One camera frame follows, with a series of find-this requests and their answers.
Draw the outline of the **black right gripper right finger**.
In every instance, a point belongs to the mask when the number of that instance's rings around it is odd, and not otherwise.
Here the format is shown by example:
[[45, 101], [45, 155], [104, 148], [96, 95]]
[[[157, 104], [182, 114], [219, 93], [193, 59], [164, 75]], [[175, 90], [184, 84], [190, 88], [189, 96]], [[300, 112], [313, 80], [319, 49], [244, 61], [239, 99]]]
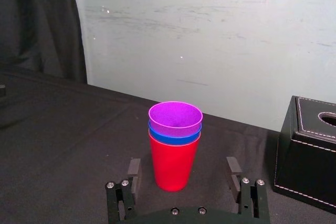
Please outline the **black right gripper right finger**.
[[238, 204], [232, 223], [270, 223], [266, 185], [243, 174], [235, 157], [226, 158], [226, 181]]

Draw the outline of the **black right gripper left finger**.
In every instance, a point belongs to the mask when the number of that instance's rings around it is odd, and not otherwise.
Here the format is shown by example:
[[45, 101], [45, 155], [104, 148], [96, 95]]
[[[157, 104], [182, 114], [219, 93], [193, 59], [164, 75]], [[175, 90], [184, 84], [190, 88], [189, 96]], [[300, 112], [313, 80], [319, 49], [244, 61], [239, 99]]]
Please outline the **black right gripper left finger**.
[[128, 178], [122, 179], [119, 183], [108, 181], [105, 184], [108, 223], [118, 223], [137, 216], [135, 203], [142, 176], [140, 158], [130, 160], [127, 176]]

